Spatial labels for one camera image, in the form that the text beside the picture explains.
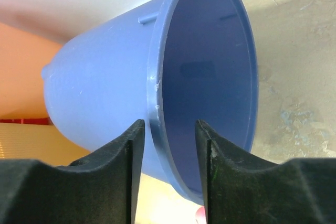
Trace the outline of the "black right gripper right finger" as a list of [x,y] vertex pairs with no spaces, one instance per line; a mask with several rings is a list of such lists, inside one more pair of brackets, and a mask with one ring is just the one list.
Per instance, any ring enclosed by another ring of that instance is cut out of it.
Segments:
[[335,223],[335,159],[276,164],[195,124],[208,223]]

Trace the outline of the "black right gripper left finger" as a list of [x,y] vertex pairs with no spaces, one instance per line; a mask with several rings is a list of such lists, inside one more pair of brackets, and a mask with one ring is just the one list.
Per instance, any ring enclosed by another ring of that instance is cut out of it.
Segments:
[[68,166],[1,161],[1,223],[134,223],[145,122]]

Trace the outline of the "yellow slatted waste basket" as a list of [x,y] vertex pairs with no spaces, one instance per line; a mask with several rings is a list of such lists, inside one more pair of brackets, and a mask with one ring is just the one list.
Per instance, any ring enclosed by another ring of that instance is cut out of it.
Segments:
[[1,159],[32,158],[52,166],[67,166],[89,153],[54,126],[1,123]]

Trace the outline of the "blue plastic bucket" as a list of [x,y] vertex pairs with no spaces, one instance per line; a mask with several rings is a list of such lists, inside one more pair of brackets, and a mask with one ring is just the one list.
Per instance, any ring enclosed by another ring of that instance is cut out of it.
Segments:
[[142,172],[196,204],[195,122],[253,144],[258,63],[242,0],[151,0],[67,42],[41,76],[67,139],[95,151],[143,119]]

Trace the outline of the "orange plastic bin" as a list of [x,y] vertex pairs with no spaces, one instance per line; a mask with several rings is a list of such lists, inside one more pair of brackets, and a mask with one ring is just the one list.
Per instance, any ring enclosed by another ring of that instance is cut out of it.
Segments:
[[48,116],[42,68],[61,44],[1,23],[1,119]]

